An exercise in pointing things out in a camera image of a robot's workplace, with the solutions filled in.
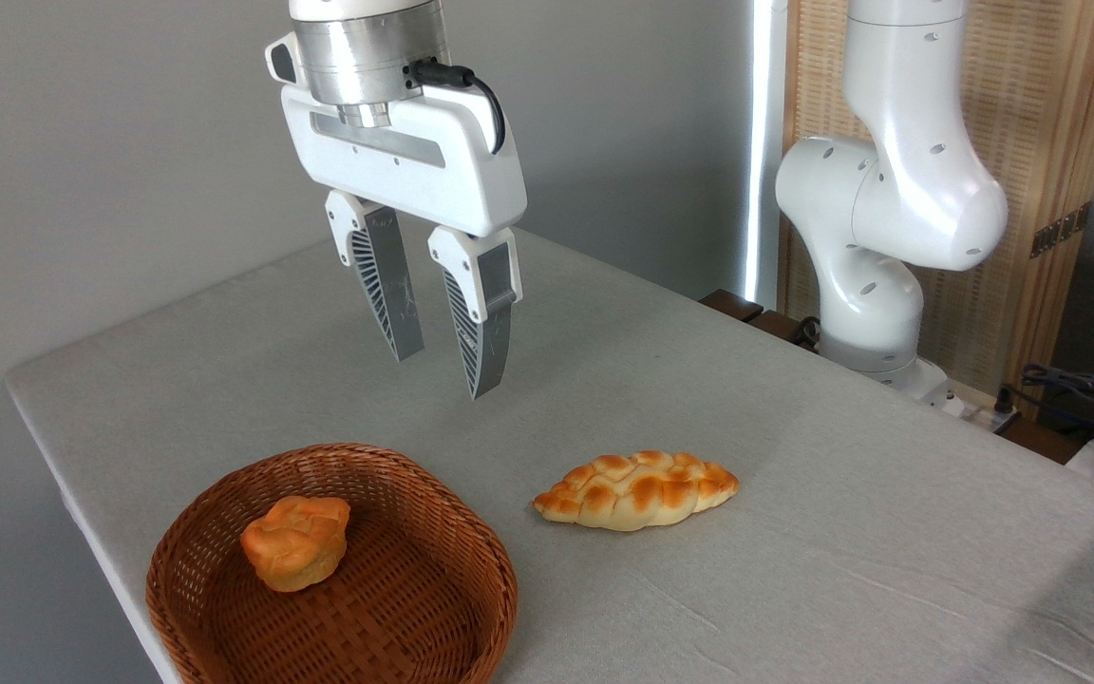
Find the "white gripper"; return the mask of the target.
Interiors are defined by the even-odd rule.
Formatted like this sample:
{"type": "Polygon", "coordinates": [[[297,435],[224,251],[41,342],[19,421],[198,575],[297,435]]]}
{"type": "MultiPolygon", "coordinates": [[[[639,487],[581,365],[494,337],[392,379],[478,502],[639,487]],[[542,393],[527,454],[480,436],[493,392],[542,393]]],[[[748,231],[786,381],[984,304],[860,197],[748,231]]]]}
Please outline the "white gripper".
{"type": "Polygon", "coordinates": [[[311,95],[294,35],[269,44],[266,61],[282,85],[301,167],[333,189],[325,209],[339,259],[359,277],[391,353],[403,362],[423,349],[396,209],[446,225],[433,230],[428,248],[443,270],[467,386],[473,399],[494,389],[504,374],[512,308],[522,300],[508,227],[528,207],[512,130],[492,152],[489,97],[474,86],[431,85],[391,103],[389,125],[357,128],[311,95]]]}

